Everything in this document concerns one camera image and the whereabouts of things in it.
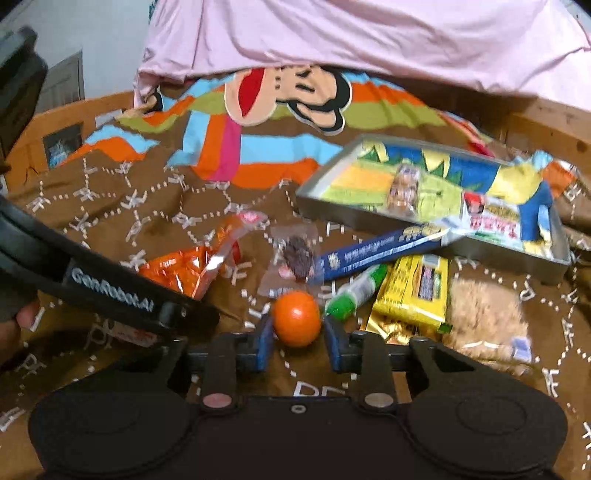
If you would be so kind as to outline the person's left hand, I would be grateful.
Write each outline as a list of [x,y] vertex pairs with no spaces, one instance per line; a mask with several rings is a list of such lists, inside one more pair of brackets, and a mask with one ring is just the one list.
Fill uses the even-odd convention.
[[21,333],[30,330],[35,324],[36,316],[40,311],[40,301],[34,300],[23,307],[15,318],[1,323],[0,329],[0,363],[8,361],[18,350]]

